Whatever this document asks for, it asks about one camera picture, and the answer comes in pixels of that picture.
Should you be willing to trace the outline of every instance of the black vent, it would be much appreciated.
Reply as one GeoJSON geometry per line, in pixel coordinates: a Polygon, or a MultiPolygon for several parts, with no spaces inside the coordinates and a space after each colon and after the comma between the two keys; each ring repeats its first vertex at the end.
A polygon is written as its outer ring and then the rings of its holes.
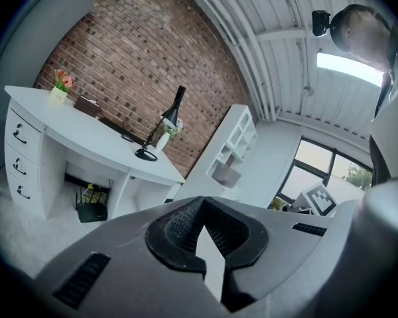
{"type": "Polygon", "coordinates": [[[326,229],[323,229],[322,227],[300,224],[300,223],[293,225],[292,229],[320,237],[323,237],[324,233],[326,232],[326,229]]]}
{"type": "Polygon", "coordinates": [[[54,296],[66,305],[77,309],[111,258],[93,253],[80,268],[60,286],[54,296]]]}

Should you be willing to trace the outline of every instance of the white floor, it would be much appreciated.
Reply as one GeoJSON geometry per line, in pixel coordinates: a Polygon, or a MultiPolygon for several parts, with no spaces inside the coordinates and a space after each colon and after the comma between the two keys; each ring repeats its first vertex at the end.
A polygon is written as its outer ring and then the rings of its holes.
{"type": "Polygon", "coordinates": [[[78,186],[64,184],[49,219],[21,210],[12,198],[6,171],[0,170],[0,253],[4,261],[35,277],[59,252],[102,222],[80,223],[74,209],[78,186]]]}

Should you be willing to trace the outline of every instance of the tree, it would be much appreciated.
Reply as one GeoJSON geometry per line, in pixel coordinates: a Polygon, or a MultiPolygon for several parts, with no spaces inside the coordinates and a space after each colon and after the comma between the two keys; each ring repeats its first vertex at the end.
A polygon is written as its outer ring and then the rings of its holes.
{"type": "Polygon", "coordinates": [[[346,177],[342,177],[342,179],[365,191],[370,187],[372,177],[373,174],[365,168],[355,164],[350,164],[348,175],[346,177]]]}

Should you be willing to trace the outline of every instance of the white shelf unit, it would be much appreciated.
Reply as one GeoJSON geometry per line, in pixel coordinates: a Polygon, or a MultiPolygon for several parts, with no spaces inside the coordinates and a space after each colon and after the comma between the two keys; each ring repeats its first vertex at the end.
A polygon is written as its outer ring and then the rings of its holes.
{"type": "Polygon", "coordinates": [[[239,167],[247,160],[257,139],[248,106],[232,105],[174,200],[195,196],[234,197],[239,167]],[[214,179],[216,175],[221,177],[218,173],[221,169],[227,182],[214,179]]]}

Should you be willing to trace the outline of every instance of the brown box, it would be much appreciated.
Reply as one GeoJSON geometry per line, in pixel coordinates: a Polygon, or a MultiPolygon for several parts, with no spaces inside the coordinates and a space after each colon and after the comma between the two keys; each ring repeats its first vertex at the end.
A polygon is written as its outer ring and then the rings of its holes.
{"type": "Polygon", "coordinates": [[[90,102],[87,98],[83,97],[82,95],[78,97],[77,101],[75,102],[74,108],[85,114],[90,115],[93,118],[96,118],[96,116],[100,111],[99,105],[90,102]]]}

